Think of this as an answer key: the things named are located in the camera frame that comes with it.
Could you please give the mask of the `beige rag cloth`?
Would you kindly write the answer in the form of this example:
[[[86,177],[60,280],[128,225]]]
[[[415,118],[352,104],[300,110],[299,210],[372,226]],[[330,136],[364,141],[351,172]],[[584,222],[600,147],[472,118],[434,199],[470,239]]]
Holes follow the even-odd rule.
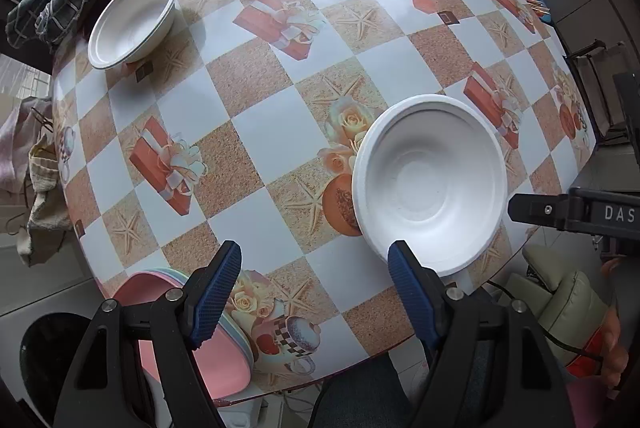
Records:
[[[17,253],[26,266],[46,263],[72,229],[64,200],[53,134],[44,132],[28,153],[28,175],[34,201],[18,232]]]

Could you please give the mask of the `black folding chair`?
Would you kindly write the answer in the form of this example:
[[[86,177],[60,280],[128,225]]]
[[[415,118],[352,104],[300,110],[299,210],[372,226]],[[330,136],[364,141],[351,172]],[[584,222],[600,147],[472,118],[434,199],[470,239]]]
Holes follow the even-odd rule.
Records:
[[[567,55],[566,62],[576,81],[591,122],[597,144],[628,142],[624,112],[614,76],[627,73],[631,62],[626,44],[608,46],[600,39]]]

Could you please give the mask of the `white foam bowl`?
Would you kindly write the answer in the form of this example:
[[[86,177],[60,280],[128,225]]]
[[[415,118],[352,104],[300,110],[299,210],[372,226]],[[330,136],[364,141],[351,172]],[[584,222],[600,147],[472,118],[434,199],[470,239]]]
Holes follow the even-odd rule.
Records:
[[[449,96],[396,103],[359,143],[352,204],[362,236],[382,259],[403,240],[422,266],[454,274],[489,247],[507,197],[494,130]]]
[[[148,56],[174,24],[176,0],[112,0],[99,16],[88,42],[96,70],[134,63]]]

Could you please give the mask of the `blue jeans leg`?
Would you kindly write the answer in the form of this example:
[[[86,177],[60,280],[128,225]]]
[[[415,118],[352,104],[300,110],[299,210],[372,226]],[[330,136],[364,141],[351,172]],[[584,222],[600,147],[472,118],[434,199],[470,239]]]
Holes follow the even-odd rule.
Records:
[[[387,353],[326,380],[308,426],[408,427],[413,406]]]

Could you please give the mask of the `pink towel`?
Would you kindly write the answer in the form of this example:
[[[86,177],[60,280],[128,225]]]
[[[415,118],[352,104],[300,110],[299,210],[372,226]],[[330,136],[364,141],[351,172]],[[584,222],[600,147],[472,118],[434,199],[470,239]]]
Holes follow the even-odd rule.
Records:
[[[1,126],[1,189],[18,193],[26,177],[28,153],[42,128],[41,118],[52,118],[50,98],[22,99]]]

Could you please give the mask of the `green leather chair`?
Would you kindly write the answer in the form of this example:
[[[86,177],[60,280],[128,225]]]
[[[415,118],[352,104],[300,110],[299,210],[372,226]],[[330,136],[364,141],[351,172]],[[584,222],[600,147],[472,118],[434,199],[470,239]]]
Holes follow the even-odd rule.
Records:
[[[620,341],[622,328],[615,304],[606,304],[584,271],[563,261],[555,250],[538,244],[522,249],[526,271],[504,280],[501,299],[525,302],[548,344],[565,369],[577,378],[601,373],[598,359]]]

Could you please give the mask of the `white washing machine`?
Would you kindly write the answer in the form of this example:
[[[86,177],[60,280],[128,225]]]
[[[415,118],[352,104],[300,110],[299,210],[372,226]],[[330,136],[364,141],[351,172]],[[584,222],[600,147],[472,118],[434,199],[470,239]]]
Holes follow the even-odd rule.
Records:
[[[104,300],[92,318],[54,312],[26,330],[18,358],[33,406],[1,393],[3,427],[155,427],[139,342],[149,304]]]

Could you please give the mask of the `patterned checkered tablecloth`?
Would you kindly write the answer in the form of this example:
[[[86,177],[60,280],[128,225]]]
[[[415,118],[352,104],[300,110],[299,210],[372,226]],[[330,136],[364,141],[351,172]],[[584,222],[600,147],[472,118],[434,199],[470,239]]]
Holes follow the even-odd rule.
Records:
[[[320,338],[256,364],[244,398],[329,376],[406,340],[408,318],[347,200],[379,114],[441,93],[488,120],[511,192],[562,192],[596,138],[553,29],[525,0],[177,0],[151,73],[58,49],[54,122],[70,218],[102,292],[190,273],[234,240],[229,313]]]

